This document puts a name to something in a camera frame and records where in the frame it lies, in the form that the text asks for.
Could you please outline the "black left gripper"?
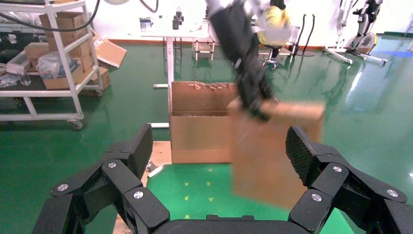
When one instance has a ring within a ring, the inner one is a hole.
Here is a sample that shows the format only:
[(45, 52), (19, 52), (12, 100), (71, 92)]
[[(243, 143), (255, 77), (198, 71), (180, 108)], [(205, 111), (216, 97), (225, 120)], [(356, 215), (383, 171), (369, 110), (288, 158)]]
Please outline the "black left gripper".
[(219, 0), (210, 0), (209, 9), (209, 20), (223, 53), (236, 71), (243, 107), (251, 116), (268, 122), (268, 108), (275, 100), (274, 93), (252, 46), (253, 32), (244, 1), (235, 0), (225, 6)]

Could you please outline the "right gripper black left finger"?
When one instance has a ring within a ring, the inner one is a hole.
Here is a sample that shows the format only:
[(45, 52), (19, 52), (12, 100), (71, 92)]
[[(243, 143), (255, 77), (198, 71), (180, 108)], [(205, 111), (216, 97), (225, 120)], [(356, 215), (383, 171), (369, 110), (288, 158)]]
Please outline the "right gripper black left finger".
[(152, 128), (144, 124), (131, 139), (112, 144), (97, 163), (53, 186), (33, 233), (83, 234), (108, 206), (132, 233), (154, 233), (170, 213), (142, 183), (152, 147)]

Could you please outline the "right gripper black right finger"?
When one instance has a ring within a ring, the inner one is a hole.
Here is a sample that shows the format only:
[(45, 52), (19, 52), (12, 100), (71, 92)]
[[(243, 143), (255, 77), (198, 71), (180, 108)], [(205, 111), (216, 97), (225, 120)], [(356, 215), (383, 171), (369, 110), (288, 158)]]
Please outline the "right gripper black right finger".
[(334, 147), (310, 140), (299, 126), (286, 136), (286, 155), (306, 191), (288, 221), (318, 234), (334, 209), (367, 234), (410, 234), (413, 208), (399, 189), (353, 167)]

